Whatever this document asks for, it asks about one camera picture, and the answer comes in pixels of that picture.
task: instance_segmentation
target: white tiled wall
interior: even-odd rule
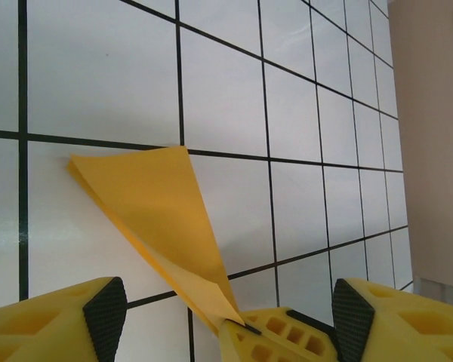
[[[385,0],[18,2],[0,2],[0,305],[118,275],[153,298],[117,361],[219,360],[65,170],[177,144],[242,310],[331,324],[337,278],[411,281]]]

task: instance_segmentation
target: beige wall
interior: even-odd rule
[[[390,5],[414,275],[453,285],[453,0]]]

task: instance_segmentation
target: black grout line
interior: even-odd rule
[[[147,298],[134,300],[133,302],[128,302],[128,309],[140,307],[142,305],[150,304],[153,302],[158,302],[160,300],[171,298],[176,295],[177,295],[176,292],[170,290],[169,292],[156,294],[155,296],[148,296]]]
[[[408,228],[407,225],[401,226],[399,228],[395,228],[395,229],[392,229],[392,230],[387,230],[385,232],[379,232],[377,234],[369,235],[366,238],[360,238],[360,239],[356,239],[356,240],[352,240],[352,241],[347,241],[347,242],[342,243],[342,244],[334,245],[333,247],[325,247],[323,249],[311,251],[309,253],[305,253],[305,254],[302,254],[302,255],[297,255],[297,256],[293,256],[291,258],[287,258],[287,259],[284,259],[284,260],[279,260],[277,263],[271,262],[271,263],[266,264],[266,265],[261,265],[261,266],[258,266],[256,268],[251,268],[251,269],[248,269],[248,270],[245,270],[245,271],[240,271],[238,273],[231,274],[231,275],[228,276],[228,279],[232,281],[232,280],[235,280],[235,279],[238,279],[238,278],[243,278],[243,277],[246,277],[246,276],[249,276],[249,275],[252,275],[252,274],[256,274],[258,272],[263,272],[265,270],[272,269],[272,268],[275,268],[275,267],[279,267],[281,265],[290,264],[291,262],[297,262],[299,260],[307,259],[307,258],[309,258],[311,256],[319,255],[319,254],[322,254],[322,253],[328,253],[328,252],[336,250],[336,249],[341,249],[342,247],[348,247],[350,245],[360,243],[360,242],[362,242],[364,240],[369,240],[369,239],[376,238],[376,237],[381,236],[381,235],[389,234],[391,232],[396,232],[398,230],[402,230],[402,229],[406,229],[406,228]],[[155,296],[149,296],[147,298],[142,298],[142,299],[139,299],[139,300],[135,300],[133,302],[129,302],[128,303],[128,309],[136,308],[136,307],[139,307],[139,306],[142,306],[142,305],[146,305],[146,304],[150,304],[150,303],[153,303],[153,302],[158,302],[158,301],[161,301],[163,299],[171,298],[171,297],[176,296],[176,295],[177,294],[174,291],[169,291],[169,292],[166,292],[166,293],[157,294]]]
[[[183,68],[181,64],[181,28],[180,1],[174,0],[175,29],[176,29],[176,59],[178,86],[178,116],[180,121],[180,145],[184,146],[184,113],[183,113]],[[195,335],[193,332],[193,313],[188,308],[188,340],[190,347],[190,362],[195,362]]]
[[[353,74],[351,72],[350,66],[350,51],[349,51],[349,33],[347,32],[347,12],[346,12],[346,0],[343,1],[344,5],[344,20],[346,23],[346,46],[347,46],[347,65],[349,66],[349,82],[350,82],[350,93],[354,96],[353,90]],[[354,139],[356,141],[356,159],[359,166],[359,143],[357,140],[357,124],[356,124],[356,112],[354,111],[354,101],[353,105],[353,123],[354,123]],[[365,220],[364,220],[364,200],[362,199],[362,184],[361,184],[361,170],[357,170],[357,177],[359,181],[359,202],[361,204],[361,218],[362,218],[362,236],[364,238],[364,260],[365,260],[365,275],[366,279],[369,280],[369,267],[368,267],[368,248],[365,242]]]
[[[258,266],[256,268],[247,269],[247,270],[244,270],[244,271],[239,271],[238,273],[229,275],[228,276],[228,280],[232,281],[234,279],[238,279],[238,278],[241,278],[241,277],[246,277],[247,275],[250,275],[250,274],[263,272],[264,270],[275,268],[276,264],[274,262],[271,262],[270,264]]]
[[[295,76],[297,76],[298,78],[302,78],[303,80],[306,80],[306,81],[309,81],[309,82],[311,82],[311,83],[317,84],[318,86],[323,87],[323,88],[325,88],[325,89],[327,89],[327,90],[330,90],[330,91],[332,91],[332,92],[335,92],[336,94],[338,94],[338,95],[340,95],[340,96],[342,96],[342,97],[346,97],[347,99],[350,99],[350,100],[353,99],[352,97],[350,97],[350,96],[348,96],[348,95],[346,95],[346,94],[343,94],[343,93],[339,92],[338,90],[335,90],[335,89],[333,89],[333,88],[330,88],[330,87],[327,86],[327,85],[320,84],[320,83],[318,83],[317,81],[315,81],[315,80],[313,80],[313,79],[311,79],[311,78],[308,78],[308,77],[306,77],[305,75],[301,75],[301,74],[299,74],[299,73],[297,73],[297,72],[294,72],[293,70],[290,70],[290,69],[288,69],[288,68],[285,68],[284,66],[281,66],[280,64],[274,63],[274,62],[272,62],[272,61],[270,61],[270,60],[267,60],[267,59],[262,59],[262,57],[259,56],[258,54],[255,54],[255,53],[252,53],[252,52],[250,52],[250,51],[247,51],[246,49],[243,49],[243,48],[241,48],[241,47],[239,47],[239,46],[237,46],[237,45],[234,45],[234,44],[232,44],[232,43],[229,43],[228,41],[224,41],[223,39],[218,38],[218,37],[216,37],[216,36],[214,36],[214,35],[208,34],[207,32],[204,32],[203,30],[200,30],[200,29],[198,29],[198,28],[196,28],[196,27],[194,27],[194,26],[191,26],[191,25],[189,25],[189,24],[182,23],[182,22],[180,22],[180,21],[177,22],[174,18],[169,17],[169,16],[167,16],[167,15],[164,15],[164,14],[162,14],[162,13],[159,13],[158,11],[153,10],[153,9],[151,9],[151,8],[148,8],[147,6],[138,4],[138,3],[136,3],[136,2],[134,2],[134,1],[132,1],[132,0],[119,0],[119,1],[124,2],[125,4],[129,4],[129,5],[131,5],[131,6],[134,6],[135,8],[137,8],[137,9],[139,9],[139,10],[142,10],[142,11],[145,11],[145,12],[147,12],[148,14],[152,14],[152,15],[156,15],[157,17],[161,17],[162,19],[167,20],[167,21],[169,21],[169,22],[171,22],[171,23],[177,23],[177,24],[179,25],[179,27],[181,27],[181,28],[184,28],[184,29],[187,29],[187,30],[189,30],[189,31],[191,31],[191,32],[194,32],[195,34],[204,36],[204,37],[206,37],[206,38],[208,38],[208,39],[210,39],[210,40],[212,40],[212,41],[215,41],[215,42],[217,42],[217,43],[220,43],[220,44],[222,44],[222,45],[225,45],[225,46],[228,47],[228,48],[234,49],[234,50],[239,51],[240,53],[243,53],[243,54],[245,54],[245,55],[247,55],[247,56],[249,56],[249,57],[255,58],[256,60],[260,60],[260,61],[262,60],[262,61],[264,61],[266,64],[269,64],[269,65],[271,65],[271,66],[275,66],[276,68],[281,69],[281,70],[283,70],[283,71],[285,71],[285,72],[289,72],[290,74],[295,75]],[[309,8],[313,9],[313,10],[316,11],[316,12],[319,12],[319,11],[317,11],[315,8],[313,8],[311,5],[309,5]],[[381,112],[381,113],[383,113],[383,114],[385,114],[385,115],[389,115],[391,118],[398,119],[397,117],[395,117],[395,116],[393,116],[393,115],[390,115],[389,113],[386,113],[386,112],[384,112],[384,111],[381,111],[380,109],[376,109],[375,107],[370,106],[370,105],[367,104],[367,103],[361,102],[360,100],[355,100],[355,101],[356,101],[357,103],[360,103],[360,104],[362,104],[362,105],[364,105],[364,106],[370,108],[370,109],[373,109],[374,111],[378,111],[378,112]]]
[[[389,234],[389,233],[391,233],[391,232],[397,232],[397,231],[399,231],[399,230],[406,229],[407,227],[408,227],[407,225],[404,225],[404,226],[400,226],[400,227],[398,227],[398,228],[390,229],[390,230],[387,231],[387,232],[378,232],[377,234],[373,234],[373,235],[366,236],[365,239],[366,239],[366,240],[369,240],[369,239],[372,239],[372,238],[377,238],[378,236],[385,235],[385,234]]]
[[[371,40],[372,46],[374,47],[374,33],[372,31],[372,16],[371,16],[371,0],[368,0],[368,7],[369,7],[369,24],[371,27]],[[380,100],[379,100],[379,87],[378,87],[378,71],[376,69],[376,58],[373,57],[374,61],[374,79],[376,81],[376,97],[377,97],[377,107],[380,108]],[[383,153],[383,168],[386,169],[386,158],[384,155],[384,141],[383,141],[383,122],[381,121],[381,114],[378,115],[379,117],[379,131],[381,132],[381,151]],[[390,200],[387,194],[387,175],[386,171],[384,171],[384,187],[386,189],[386,208],[387,208],[387,225],[391,229],[391,218],[390,218]],[[391,237],[390,233],[390,251],[391,251],[391,266],[393,270],[393,283],[396,286],[396,273],[394,272],[394,255],[393,255],[393,238]]]
[[[1,139],[10,139],[18,140],[19,133],[11,132],[6,130],[0,130]],[[87,138],[75,138],[75,137],[63,137],[63,136],[52,136],[47,134],[38,134],[38,133],[28,133],[26,139],[30,142],[43,142],[43,143],[59,143],[64,145],[77,145],[77,146],[90,146],[90,147],[104,147],[110,149],[130,149],[134,151],[147,151],[151,149],[162,149],[165,146],[156,146],[156,145],[143,145],[139,143],[125,143],[125,142],[116,142],[116,141],[106,141],[106,140],[92,140]],[[313,166],[326,166],[326,167],[337,167],[337,168],[349,168],[353,170],[370,170],[370,171],[386,171],[391,173],[403,173],[402,170],[391,170],[384,168],[376,167],[363,167],[350,164],[331,164],[331,163],[322,163],[318,161],[305,161],[305,160],[292,160],[288,158],[277,158],[277,157],[268,157],[268,156],[258,156],[258,155],[243,155],[240,153],[229,153],[229,152],[217,152],[217,151],[207,151],[202,149],[188,149],[190,155],[201,155],[201,156],[210,156],[210,157],[222,157],[222,158],[238,158],[244,160],[252,161],[271,161],[279,162],[285,164],[309,164]]]
[[[29,196],[27,154],[27,1],[18,0],[18,281],[19,299],[29,298]]]
[[[355,244],[355,243],[358,243],[358,242],[359,241],[350,241],[347,244],[351,245],[351,244]],[[328,253],[328,252],[330,252],[331,250],[334,250],[334,249],[336,249],[336,248],[325,247],[323,249],[311,251],[309,253],[305,253],[305,254],[293,256],[291,258],[280,260],[277,264],[279,266],[281,266],[281,265],[285,265],[285,264],[290,264],[291,262],[298,262],[299,260],[307,259],[307,258],[310,258],[311,256],[319,255],[319,254],[322,254],[322,253]],[[329,277],[330,277],[330,279],[332,279],[332,274],[331,274],[331,270],[330,269],[329,269]]]
[[[242,155],[239,153],[206,151],[203,149],[188,149],[188,153],[190,155],[224,157],[224,158],[239,158],[242,160],[252,160],[252,161],[268,161],[269,160],[268,156]]]
[[[0,130],[0,138],[4,140],[18,140],[18,132]]]
[[[267,157],[269,169],[269,192],[270,192],[270,222],[272,223],[272,247],[273,247],[273,263],[274,263],[274,278],[275,278],[275,294],[277,307],[280,306],[280,292],[279,292],[279,270],[277,269],[277,243],[275,233],[275,212],[273,207],[273,180],[272,180],[272,161],[270,157],[270,130],[269,130],[269,116],[267,107],[267,81],[265,79],[265,59],[263,56],[263,33],[262,33],[262,14],[260,9],[260,0],[257,0],[258,9],[258,31],[260,35],[260,56],[262,65],[262,85],[263,85],[263,112],[265,113],[265,138],[267,141]]]
[[[193,312],[188,308],[188,342],[190,344],[190,362],[195,362],[195,333],[193,330]]]
[[[161,17],[163,20],[169,21],[170,23],[176,23],[176,20],[173,17],[169,17],[168,15],[164,15],[163,13],[160,13],[159,11],[156,11],[152,8],[148,8],[147,6],[144,6],[142,4],[139,4],[137,2],[134,2],[132,0],[119,0],[120,2],[124,2],[125,4],[128,4],[132,7],[135,7],[136,9],[142,10],[147,12],[148,14],[154,15],[156,17]]]
[[[381,8],[378,7],[378,4],[376,4],[375,2],[373,2],[372,0],[369,0],[371,2],[371,4],[373,4],[380,12],[381,14],[383,14],[387,19],[389,19],[390,17],[387,16],[387,14],[384,13],[384,11],[381,10]]]
[[[333,280],[332,280],[332,264],[331,264],[331,242],[329,239],[329,223],[327,215],[327,195],[325,191],[325,166],[324,166],[324,152],[322,149],[322,130],[320,121],[320,108],[319,108],[319,83],[317,82],[317,68],[316,68],[316,49],[314,44],[314,29],[312,24],[312,8],[309,7],[309,23],[310,23],[310,40],[312,42],[312,59],[314,68],[314,78],[316,80],[316,108],[317,108],[317,124],[319,127],[319,148],[320,148],[320,160],[322,162],[322,191],[324,193],[324,215],[325,215],[325,239],[327,241],[327,256],[329,264],[329,280],[331,282],[331,293],[333,293]]]
[[[407,287],[409,287],[411,284],[413,284],[413,281],[410,281],[409,283],[407,283],[403,288],[399,289],[399,290],[404,290],[406,289]]]
[[[60,143],[66,145],[104,147],[108,149],[130,149],[135,151],[147,151],[150,149],[161,149],[162,146],[141,145],[139,143],[124,143],[104,140],[90,140],[87,138],[51,136],[47,134],[29,133],[29,141],[44,143]]]
[[[184,115],[183,115],[183,70],[181,66],[181,28],[180,28],[180,2],[174,1],[176,14],[176,58],[178,76],[178,115],[180,118],[180,145],[184,146]]]

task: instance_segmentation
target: black rubber pad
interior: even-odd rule
[[[84,305],[85,323],[98,362],[113,362],[126,319],[128,301],[122,279],[113,278]]]
[[[360,362],[374,320],[374,308],[349,283],[338,279],[332,314],[344,362]]]
[[[262,335],[261,330],[258,330],[257,328],[255,328],[254,326],[251,326],[250,324],[245,323],[245,325],[243,325],[243,324],[240,324],[239,322],[235,322],[235,321],[231,321],[231,320],[229,320],[229,321],[233,322],[234,324],[238,324],[241,328],[245,328],[246,330],[249,330],[250,332],[255,333],[257,336]]]
[[[288,310],[286,312],[286,314],[290,318],[294,318],[299,322],[302,322],[308,326],[311,326],[311,327],[327,334],[329,336],[329,339],[332,342],[332,345],[334,346],[335,350],[337,351],[337,360],[339,362],[344,362],[344,359],[342,357],[342,351],[339,348],[339,343],[337,340],[335,328],[333,328],[333,327],[329,326],[328,324],[325,324],[321,321],[318,321],[312,317],[309,317],[308,315],[302,314],[299,311],[295,311],[294,309]]]

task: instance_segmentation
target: yellow paper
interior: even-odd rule
[[[186,148],[73,155],[68,170],[211,330],[243,324]]]

